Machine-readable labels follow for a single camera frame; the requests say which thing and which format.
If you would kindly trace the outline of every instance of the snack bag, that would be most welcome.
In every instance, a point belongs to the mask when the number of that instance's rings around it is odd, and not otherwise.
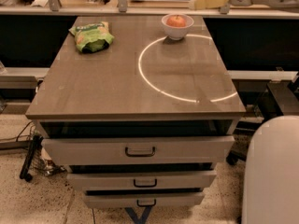
[[[82,53],[94,53],[101,49],[107,49],[114,39],[106,21],[73,26],[69,32],[75,36],[76,47]]]

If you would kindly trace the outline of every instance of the electrical cord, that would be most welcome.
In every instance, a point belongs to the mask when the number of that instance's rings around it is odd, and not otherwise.
[[[16,138],[16,142],[19,141],[19,138],[21,136],[21,134],[27,129],[27,127],[32,123],[32,121],[30,121],[29,123],[26,124],[26,126],[21,130],[21,132],[18,134],[17,138]]]
[[[93,224],[95,224],[95,216],[94,216],[94,211],[93,211]]]
[[[33,136],[33,134],[35,133],[35,129],[36,129],[36,126],[35,126],[35,125],[32,125],[32,126],[30,127],[30,131],[29,131],[29,135],[30,135],[30,136]]]
[[[20,135],[19,138],[27,137],[29,138],[31,135]],[[11,137],[11,138],[1,138],[0,141],[10,141],[10,140],[15,140],[17,136]]]

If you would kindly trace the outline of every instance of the cabinet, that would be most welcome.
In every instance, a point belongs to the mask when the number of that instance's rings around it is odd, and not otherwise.
[[[112,45],[80,54],[69,35],[26,116],[91,208],[196,205],[245,109],[200,17],[183,40],[162,16],[108,21]]]

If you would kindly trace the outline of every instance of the orange in bowl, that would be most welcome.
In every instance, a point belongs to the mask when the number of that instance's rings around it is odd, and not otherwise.
[[[168,14],[162,17],[164,32],[173,40],[185,37],[193,24],[193,18],[185,14]]]

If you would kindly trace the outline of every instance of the tiled floor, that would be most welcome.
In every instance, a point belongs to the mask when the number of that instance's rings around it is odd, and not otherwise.
[[[0,142],[16,137],[30,121],[23,115],[24,110],[0,114]],[[23,134],[29,132],[30,126]],[[87,208],[81,193],[68,184],[66,173],[45,177],[31,172],[34,175],[31,182],[20,180],[25,156],[25,150],[0,152],[0,224],[133,223],[124,209]],[[153,207],[147,223],[236,223],[241,214],[244,168],[243,161],[236,166],[217,164],[218,175],[211,187],[204,190],[206,197],[200,205]],[[135,211],[141,215],[143,209]]]

